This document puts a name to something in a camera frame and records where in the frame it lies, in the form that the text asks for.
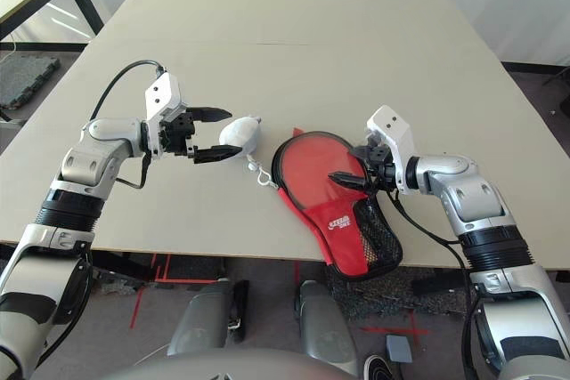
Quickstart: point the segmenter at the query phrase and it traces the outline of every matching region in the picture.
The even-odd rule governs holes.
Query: black table leg
[[[97,35],[103,28],[103,21],[101,20],[99,13],[97,13],[97,10],[95,9],[93,3],[91,0],[75,1],[85,16],[85,19],[89,23],[89,26],[91,26],[91,30]]]

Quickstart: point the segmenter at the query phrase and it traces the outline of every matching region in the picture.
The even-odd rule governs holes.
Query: cable
[[[395,369],[398,372],[398,377],[400,377],[400,380],[403,380],[402,362],[396,362]]]
[[[463,321],[463,329],[461,330],[461,360],[466,360],[469,358],[470,365],[463,365],[463,372],[465,378],[468,380],[478,380],[478,375],[473,365],[473,359],[471,355],[471,320],[473,319],[473,314],[475,313],[476,307],[479,305],[480,298],[477,296],[473,305],[471,306],[468,313],[465,315],[465,320]]]
[[[2,110],[0,110],[0,118],[6,122],[10,122],[12,120],[12,118],[6,115]]]
[[[12,39],[12,44],[14,45],[14,47],[12,48],[12,51],[11,51],[10,53],[8,53],[5,57],[3,57],[3,58],[0,60],[0,64],[2,64],[4,61],[6,61],[6,59],[7,59],[10,55],[12,55],[13,53],[16,52],[16,41],[14,40],[14,36],[12,36],[12,33],[10,33],[10,38]]]
[[[117,75],[115,77],[113,77],[113,80],[110,81],[109,85],[107,86],[107,89],[105,89],[105,91],[103,92],[103,94],[101,95],[101,98],[99,99],[99,101],[97,102],[97,105],[95,106],[95,109],[93,110],[93,113],[91,114],[91,117],[89,118],[89,120],[93,120],[97,117],[97,114],[99,113],[99,110],[101,109],[101,106],[103,105],[105,99],[107,98],[107,95],[109,95],[110,90],[113,89],[113,86],[115,86],[115,84],[119,81],[119,79],[125,75],[125,73],[127,73],[127,71],[134,69],[135,67],[138,66],[142,66],[142,65],[151,65],[151,66],[156,66],[157,68],[157,78],[160,77],[160,75],[162,75],[166,69],[164,67],[162,67],[157,61],[155,60],[139,60],[139,61],[135,61],[135,62],[131,62],[128,66],[126,66],[124,69],[122,69],[121,71],[119,71],[117,73]]]
[[[142,189],[144,187],[144,184],[146,183],[146,173],[149,170],[149,165],[151,164],[151,152],[150,151],[146,151],[144,153],[144,157],[142,158],[142,171],[141,171],[141,183],[140,184],[134,184],[133,182],[128,182],[127,180],[123,179],[123,178],[117,178],[115,179],[116,182],[120,182],[122,184],[126,184],[129,187],[132,187],[133,189]]]
[[[140,358],[138,361],[136,361],[133,364],[133,367],[136,367],[137,365],[139,365],[141,362],[145,362],[148,358],[150,358],[152,355],[156,355],[158,352],[160,352],[161,350],[163,350],[164,348],[168,347],[170,345],[170,343],[166,343],[164,346],[160,346],[157,350],[152,351],[151,353],[149,353],[148,355],[146,355],[144,358]]]
[[[65,327],[63,332],[60,334],[59,337],[52,343],[50,347],[48,347],[42,356],[39,357],[39,361],[37,362],[36,368],[42,365],[45,360],[47,360],[52,353],[60,346],[60,344],[67,338],[71,330],[76,326],[79,318],[83,314],[83,311],[86,309],[87,302],[89,301],[89,295],[91,294],[91,288],[93,287],[93,255],[91,254],[91,250],[89,250],[85,254],[85,259],[87,260],[88,264],[88,273],[87,273],[87,284],[85,285],[85,292],[83,294],[83,299],[81,300],[81,305],[77,310],[75,317],[71,320],[71,322]]]
[[[414,226],[416,229],[419,229],[422,232],[424,232],[426,235],[428,235],[430,238],[432,238],[438,244],[445,246],[445,245],[454,245],[454,244],[460,243],[458,240],[447,240],[447,239],[440,238],[435,233],[432,233],[431,231],[424,229],[419,224],[414,222],[413,219],[408,215],[408,213],[406,213],[405,209],[403,209],[403,205],[399,199],[399,195],[400,195],[399,190],[397,190],[395,193],[395,199],[392,198],[392,195],[390,194],[389,191],[387,191],[386,194],[388,195],[388,197],[392,201],[392,205],[394,205],[395,209],[398,211],[398,213],[400,213],[402,215],[403,218],[405,218],[409,223],[411,223],[411,225]]]
[[[408,213],[406,213],[405,209],[403,208],[402,202],[400,202],[400,199],[399,199],[400,191],[399,190],[396,191],[394,198],[392,197],[392,195],[390,194],[389,191],[387,191],[386,194],[387,194],[388,198],[390,199],[390,201],[392,202],[392,205],[394,205],[394,208],[396,209],[396,211],[398,211],[398,213],[400,213],[403,218],[405,218],[411,225],[416,227],[418,230],[420,230],[423,233],[425,233],[426,235],[428,235],[431,239],[433,239],[439,245],[447,248],[447,250],[453,254],[453,256],[455,257],[455,259],[457,260],[457,263],[459,264],[459,266],[461,268],[461,274],[463,276],[463,286],[465,288],[465,306],[466,306],[466,310],[465,310],[466,318],[465,318],[465,321],[463,324],[464,333],[463,333],[462,338],[461,338],[461,361],[463,363],[463,370],[465,372],[465,377],[468,380],[477,380],[478,376],[477,376],[475,367],[473,365],[473,355],[471,352],[471,330],[470,330],[470,326],[471,326],[471,320],[470,319],[472,316],[472,311],[475,309],[475,305],[471,304],[471,288],[469,286],[469,275],[468,275],[467,268],[465,267],[465,263],[463,262],[463,259],[460,257],[460,255],[457,253],[457,251],[455,251],[451,247],[451,245],[458,244],[460,242],[458,240],[455,241],[455,240],[447,240],[447,239],[440,238],[435,233],[432,233],[431,231],[424,229],[422,226],[420,226],[415,221],[413,221],[413,219],[408,215]]]
[[[97,117],[97,114],[99,113],[99,110],[101,109],[103,103],[105,102],[107,95],[109,95],[110,90],[113,89],[113,86],[115,86],[115,84],[119,81],[119,79],[122,76],[124,76],[125,73],[127,73],[127,71],[134,69],[135,67],[142,66],[142,65],[156,66],[157,78],[159,78],[160,75],[162,75],[165,71],[167,71],[164,67],[162,67],[160,65],[160,63],[158,61],[155,61],[155,60],[139,60],[139,61],[135,61],[135,62],[130,63],[124,69],[119,71],[117,73],[117,75],[115,77],[113,77],[113,80],[111,80],[110,83],[107,85],[107,88],[105,89],[105,91],[103,91],[101,98],[99,98],[99,101],[97,101],[97,105],[95,106],[95,109],[93,110],[93,113],[91,114],[91,117],[89,118],[90,121],[94,120]],[[144,184],[146,183],[146,174],[147,174],[147,171],[149,170],[150,164],[151,164],[151,153],[148,150],[146,150],[144,157],[142,158],[141,183],[140,184],[134,184],[133,182],[125,180],[124,178],[117,178],[115,181],[120,182],[121,184],[125,184],[129,187],[132,187],[133,189],[138,189],[138,190],[142,189],[144,187]]]

